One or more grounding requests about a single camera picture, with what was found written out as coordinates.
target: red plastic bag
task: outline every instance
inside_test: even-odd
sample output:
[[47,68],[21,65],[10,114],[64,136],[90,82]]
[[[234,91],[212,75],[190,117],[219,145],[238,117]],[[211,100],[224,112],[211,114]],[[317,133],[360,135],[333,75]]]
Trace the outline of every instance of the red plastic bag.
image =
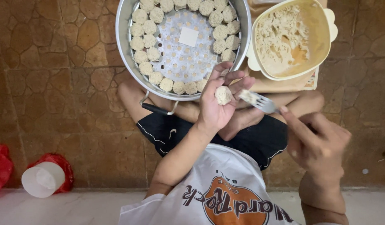
[[0,145],[0,189],[8,182],[13,170],[13,162],[9,158],[9,149]]
[[73,188],[73,182],[75,181],[75,177],[73,175],[72,167],[70,166],[70,163],[65,159],[65,157],[56,153],[46,153],[41,156],[38,161],[29,164],[27,168],[33,167],[42,162],[55,163],[60,166],[65,172],[65,182],[62,184],[62,186],[59,187],[57,191],[54,192],[54,194],[68,192]]

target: steamer handle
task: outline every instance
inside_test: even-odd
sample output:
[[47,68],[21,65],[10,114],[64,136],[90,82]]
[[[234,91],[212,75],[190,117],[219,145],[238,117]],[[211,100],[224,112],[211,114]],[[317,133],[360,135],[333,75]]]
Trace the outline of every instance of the steamer handle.
[[148,104],[148,103],[144,103],[144,101],[148,98],[148,94],[149,94],[149,91],[146,92],[145,94],[145,97],[143,99],[141,99],[140,101],[140,105],[142,108],[146,109],[146,110],[149,110],[153,113],[159,113],[159,114],[162,114],[162,115],[167,115],[167,116],[170,116],[170,115],[173,115],[175,110],[176,110],[176,107],[178,105],[178,101],[175,102],[174,104],[174,107],[173,107],[173,110],[171,112],[168,112],[167,110],[165,109],[162,109],[160,107],[157,107],[156,105],[151,105],[151,104]]

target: stone tile floor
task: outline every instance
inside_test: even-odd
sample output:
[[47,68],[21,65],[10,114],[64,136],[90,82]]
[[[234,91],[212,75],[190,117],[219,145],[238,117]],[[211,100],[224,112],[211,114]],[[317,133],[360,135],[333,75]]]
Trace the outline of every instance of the stone tile floor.
[[[116,96],[127,76],[115,39],[118,0],[0,0],[0,142],[15,171],[63,154],[75,187],[145,188],[160,159]],[[353,139],[344,186],[385,186],[385,0],[329,0],[339,28],[320,69],[324,113]],[[368,169],[367,175],[362,169]],[[268,187],[297,187],[286,153]]]

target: hard rock cafe logo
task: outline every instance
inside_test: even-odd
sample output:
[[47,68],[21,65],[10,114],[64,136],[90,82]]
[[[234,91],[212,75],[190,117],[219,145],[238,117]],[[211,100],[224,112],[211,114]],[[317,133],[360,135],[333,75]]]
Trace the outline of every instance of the hard rock cafe logo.
[[288,214],[270,201],[263,201],[250,189],[230,184],[225,178],[216,176],[206,193],[187,185],[184,193],[184,206],[189,206],[192,200],[202,203],[205,214],[212,224],[260,225],[267,224],[270,213],[275,213],[275,219],[293,222]]

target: white paper square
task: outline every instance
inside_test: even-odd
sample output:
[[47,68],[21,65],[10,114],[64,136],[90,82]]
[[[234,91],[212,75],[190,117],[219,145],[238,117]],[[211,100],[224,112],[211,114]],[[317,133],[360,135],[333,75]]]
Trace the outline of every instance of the white paper square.
[[196,39],[198,39],[199,32],[190,28],[181,28],[180,38],[178,40],[181,44],[186,44],[191,47],[195,47]]

